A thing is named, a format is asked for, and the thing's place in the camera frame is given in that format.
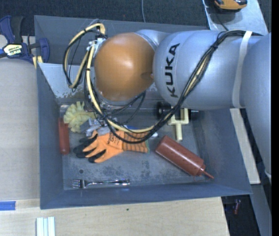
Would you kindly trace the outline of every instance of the work glove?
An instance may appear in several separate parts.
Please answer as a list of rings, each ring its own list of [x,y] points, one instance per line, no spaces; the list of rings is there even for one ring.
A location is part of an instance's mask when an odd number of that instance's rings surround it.
[[[127,141],[136,141],[135,138],[124,131],[119,130],[116,133]],[[142,138],[145,135],[146,133],[132,134],[132,136],[136,138]],[[87,157],[89,158],[88,160],[93,163],[102,163],[126,150],[143,153],[149,152],[147,141],[138,144],[130,144],[118,139],[112,132],[99,135],[95,130],[91,137],[80,139],[80,143],[79,146],[74,148],[73,152],[77,157]]]

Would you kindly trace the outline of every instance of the black cable cord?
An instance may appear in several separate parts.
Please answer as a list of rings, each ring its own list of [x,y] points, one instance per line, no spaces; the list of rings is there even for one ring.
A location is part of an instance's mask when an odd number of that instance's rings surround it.
[[[63,67],[63,72],[64,72],[64,75],[65,75],[65,78],[66,78],[66,82],[67,82],[67,84],[69,85],[69,86],[71,86],[73,83],[72,83],[72,81],[71,81],[71,79],[70,79],[70,77],[69,77],[69,75],[68,75],[68,72],[66,71],[66,68],[65,68],[65,58],[66,58],[66,53],[69,51],[69,49],[71,49],[72,48],[72,46],[77,42],[77,41],[79,41],[83,36],[85,36],[87,33],[90,33],[90,32],[93,32],[93,33],[95,33],[95,34],[97,34],[97,35],[99,35],[99,36],[101,36],[101,37],[103,37],[103,38],[108,38],[107,36],[105,36],[105,35],[103,35],[101,32],[99,32],[99,31],[97,31],[97,30],[85,30],[84,31],[84,33],[82,34],[82,35],[80,35],[77,39],[75,39],[71,44],[69,44],[68,46],[67,46],[67,48],[65,49],[65,52],[64,52],[64,56],[63,56],[63,61],[62,61],[62,67]]]
[[[73,61],[74,61],[74,57],[75,57],[75,54],[76,54],[76,51],[80,45],[80,42],[81,42],[81,38],[79,39],[79,42],[74,50],[74,54],[72,56],[72,60],[71,60],[71,63],[70,63],[70,67],[69,67],[69,71],[68,71],[68,75],[69,75],[69,78],[71,79],[71,68],[72,68],[72,65],[73,65]]]

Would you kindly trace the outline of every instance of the metal fork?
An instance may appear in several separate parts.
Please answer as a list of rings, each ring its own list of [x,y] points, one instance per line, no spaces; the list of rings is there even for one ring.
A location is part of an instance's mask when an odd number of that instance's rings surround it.
[[[75,189],[85,189],[90,185],[97,185],[97,184],[108,184],[108,185],[129,185],[129,179],[117,179],[111,181],[97,181],[97,182],[88,182],[87,180],[83,179],[73,179],[72,180],[72,188]]]

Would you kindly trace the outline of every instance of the yellow plastic part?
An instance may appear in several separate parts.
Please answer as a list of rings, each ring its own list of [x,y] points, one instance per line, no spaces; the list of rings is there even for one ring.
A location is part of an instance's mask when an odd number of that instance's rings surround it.
[[[182,138],[182,125],[189,123],[189,112],[187,108],[180,110],[180,119],[176,119],[175,115],[168,121],[168,125],[175,125],[176,140],[181,141]]]

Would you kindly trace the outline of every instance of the black glove fingers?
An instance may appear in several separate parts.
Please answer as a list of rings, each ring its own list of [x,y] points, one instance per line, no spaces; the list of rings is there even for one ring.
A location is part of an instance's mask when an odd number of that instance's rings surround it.
[[[103,156],[106,153],[106,150],[104,149],[103,151],[99,152],[98,154],[89,157],[88,160],[90,163],[94,163],[96,159],[98,159],[99,157]]]

